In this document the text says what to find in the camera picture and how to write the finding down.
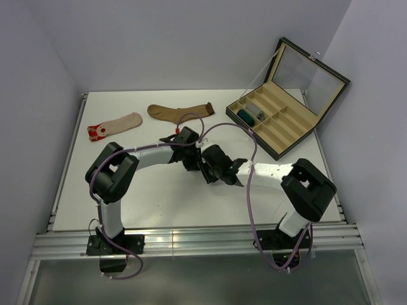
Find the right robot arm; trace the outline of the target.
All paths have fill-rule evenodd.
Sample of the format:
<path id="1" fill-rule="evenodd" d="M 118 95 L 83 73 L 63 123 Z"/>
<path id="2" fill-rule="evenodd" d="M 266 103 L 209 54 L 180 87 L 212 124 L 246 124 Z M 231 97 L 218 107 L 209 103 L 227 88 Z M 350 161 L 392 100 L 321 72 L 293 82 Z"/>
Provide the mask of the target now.
<path id="1" fill-rule="evenodd" d="M 285 193 L 293 211 L 283 216 L 275 232 L 281 247 L 290 247 L 310 222 L 319 222 L 336 194 L 336 186 L 309 160 L 300 158 L 283 165 L 231 160 L 217 145 L 198 144 L 208 179 L 229 186 L 269 187 Z"/>

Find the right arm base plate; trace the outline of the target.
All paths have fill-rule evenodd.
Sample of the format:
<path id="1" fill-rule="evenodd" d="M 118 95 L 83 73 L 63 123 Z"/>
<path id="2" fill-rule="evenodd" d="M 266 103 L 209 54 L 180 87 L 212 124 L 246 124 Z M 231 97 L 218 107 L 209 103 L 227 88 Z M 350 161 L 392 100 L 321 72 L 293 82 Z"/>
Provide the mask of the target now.
<path id="1" fill-rule="evenodd" d="M 301 229 L 295 237 L 290 237 L 279 229 L 257 230 L 256 234 L 263 250 L 289 250 L 300 240 L 303 231 Z"/>

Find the brown long sock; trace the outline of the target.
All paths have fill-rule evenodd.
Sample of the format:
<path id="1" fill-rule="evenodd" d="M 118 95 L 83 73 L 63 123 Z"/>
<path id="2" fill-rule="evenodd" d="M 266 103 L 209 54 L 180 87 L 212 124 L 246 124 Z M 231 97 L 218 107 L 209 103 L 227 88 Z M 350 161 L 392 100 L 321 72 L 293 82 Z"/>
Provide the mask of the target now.
<path id="1" fill-rule="evenodd" d="M 169 108 L 161 105 L 149 105 L 147 113 L 160 121 L 168 121 L 174 124 L 181 124 L 194 119 L 206 118 L 215 114 L 210 102 L 187 108 Z"/>

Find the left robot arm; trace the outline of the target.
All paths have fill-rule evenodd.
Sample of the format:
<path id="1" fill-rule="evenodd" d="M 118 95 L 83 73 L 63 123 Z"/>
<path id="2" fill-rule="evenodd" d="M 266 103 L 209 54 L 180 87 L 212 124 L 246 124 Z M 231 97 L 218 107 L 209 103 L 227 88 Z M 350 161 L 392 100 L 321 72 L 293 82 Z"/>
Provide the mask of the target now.
<path id="1" fill-rule="evenodd" d="M 85 180 L 89 183 L 90 196 L 96 201 L 104 250 L 116 254 L 124 246 L 121 199 L 135 172 L 153 165 L 177 162 L 189 172 L 199 171 L 200 151 L 195 145 L 198 139 L 197 132 L 184 127 L 177 134 L 147 146 L 125 149 L 111 142 L 102 150 L 88 169 Z"/>

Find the grey striped sock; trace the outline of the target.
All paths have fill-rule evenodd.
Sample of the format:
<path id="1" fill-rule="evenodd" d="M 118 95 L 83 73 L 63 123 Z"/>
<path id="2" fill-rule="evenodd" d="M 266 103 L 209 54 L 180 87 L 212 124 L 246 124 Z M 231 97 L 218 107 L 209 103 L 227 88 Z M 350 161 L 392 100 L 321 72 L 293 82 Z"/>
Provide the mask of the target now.
<path id="1" fill-rule="evenodd" d="M 260 107 L 258 107 L 254 102 L 248 102 L 245 108 L 260 122 L 265 120 L 265 114 L 263 110 Z"/>

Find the green christmas bear sock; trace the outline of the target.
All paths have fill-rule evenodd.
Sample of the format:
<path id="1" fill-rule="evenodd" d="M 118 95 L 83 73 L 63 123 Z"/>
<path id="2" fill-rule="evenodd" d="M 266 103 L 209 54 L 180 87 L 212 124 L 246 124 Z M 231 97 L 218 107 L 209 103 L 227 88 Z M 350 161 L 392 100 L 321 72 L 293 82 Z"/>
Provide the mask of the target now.
<path id="1" fill-rule="evenodd" d="M 247 124 L 248 126 L 250 126 L 250 127 L 253 127 L 253 126 L 254 126 L 254 124 L 255 124 L 254 118 L 253 118 L 248 112 L 246 112 L 245 110 L 240 109 L 240 110 L 237 112 L 237 116 L 238 116 L 245 124 Z"/>

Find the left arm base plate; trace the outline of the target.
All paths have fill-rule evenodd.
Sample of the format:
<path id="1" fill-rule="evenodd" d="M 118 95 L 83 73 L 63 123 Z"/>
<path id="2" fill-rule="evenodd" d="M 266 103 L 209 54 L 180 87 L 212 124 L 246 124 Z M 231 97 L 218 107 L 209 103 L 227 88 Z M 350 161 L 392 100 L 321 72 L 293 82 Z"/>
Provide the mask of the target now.
<path id="1" fill-rule="evenodd" d="M 145 236 L 143 234 L 125 234 L 119 240 L 108 242 L 105 237 L 91 235 L 86 247 L 87 256 L 142 254 Z"/>

